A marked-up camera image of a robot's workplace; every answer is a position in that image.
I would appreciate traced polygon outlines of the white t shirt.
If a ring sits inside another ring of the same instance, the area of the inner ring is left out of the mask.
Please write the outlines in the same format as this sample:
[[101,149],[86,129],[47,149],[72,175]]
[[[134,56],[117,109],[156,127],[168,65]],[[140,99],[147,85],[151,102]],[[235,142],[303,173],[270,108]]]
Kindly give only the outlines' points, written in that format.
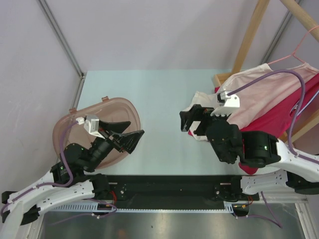
[[[291,70],[298,73],[305,83],[319,73],[318,69],[308,63],[294,67]],[[272,69],[265,63],[234,74],[224,82],[218,92],[222,90],[237,90],[270,72],[273,72]],[[240,99],[240,108],[231,114],[227,121],[230,124],[238,125],[241,130],[300,88],[299,79],[292,74],[278,73],[271,75],[236,93]]]

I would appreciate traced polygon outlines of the pink wire hanger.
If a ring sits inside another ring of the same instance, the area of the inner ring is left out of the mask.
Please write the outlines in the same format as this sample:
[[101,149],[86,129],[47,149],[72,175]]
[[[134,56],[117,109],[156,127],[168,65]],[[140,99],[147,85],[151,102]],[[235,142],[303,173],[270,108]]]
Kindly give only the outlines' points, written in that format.
[[314,31],[315,29],[318,29],[318,27],[319,27],[319,26],[317,25],[317,26],[311,28],[310,30],[308,30],[307,33],[302,37],[302,39],[300,40],[300,42],[298,43],[298,45],[296,46],[296,48],[293,50],[293,52],[292,52],[291,54],[289,54],[289,55],[287,55],[287,56],[285,56],[285,57],[282,57],[282,58],[280,58],[280,59],[277,59],[277,60],[275,60],[275,61],[268,62],[268,65],[271,65],[271,64],[274,64],[274,63],[283,61],[283,60],[288,59],[288,58],[291,58],[291,57],[293,57],[293,58],[297,59],[299,62],[305,64],[305,61],[302,60],[301,58],[299,58],[298,56],[296,56],[296,53],[297,53],[298,49],[300,48],[302,42],[305,40],[305,38],[306,38],[312,31]]

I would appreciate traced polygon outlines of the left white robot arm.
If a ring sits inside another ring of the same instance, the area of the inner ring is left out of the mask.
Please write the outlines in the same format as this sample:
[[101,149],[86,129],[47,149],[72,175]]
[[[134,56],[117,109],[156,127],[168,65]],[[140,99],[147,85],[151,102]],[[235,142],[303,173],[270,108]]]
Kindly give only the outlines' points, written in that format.
[[[6,221],[18,203],[23,205],[21,225],[26,225],[50,209],[69,202],[106,200],[108,197],[115,200],[107,176],[94,174],[94,171],[112,150],[129,154],[135,150],[145,132],[140,129],[126,133],[130,124],[130,121],[104,122],[95,116],[78,117],[60,137],[60,161],[25,189],[1,194],[2,221]],[[89,148],[78,143],[64,145],[67,132],[75,125],[82,125],[95,137]]]

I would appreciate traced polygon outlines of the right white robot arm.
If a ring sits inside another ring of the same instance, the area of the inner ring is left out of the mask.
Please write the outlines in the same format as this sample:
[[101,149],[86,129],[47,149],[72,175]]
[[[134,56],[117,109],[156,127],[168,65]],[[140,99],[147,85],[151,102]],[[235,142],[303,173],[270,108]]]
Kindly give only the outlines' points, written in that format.
[[278,170],[257,176],[242,176],[230,187],[230,195],[241,200],[246,195],[277,189],[293,189],[303,195],[319,193],[319,157],[289,148],[275,136],[263,131],[241,132],[229,124],[226,116],[215,114],[214,108],[193,105],[179,113],[181,131],[189,131],[199,122],[194,134],[207,137],[221,162],[251,168],[276,167]]

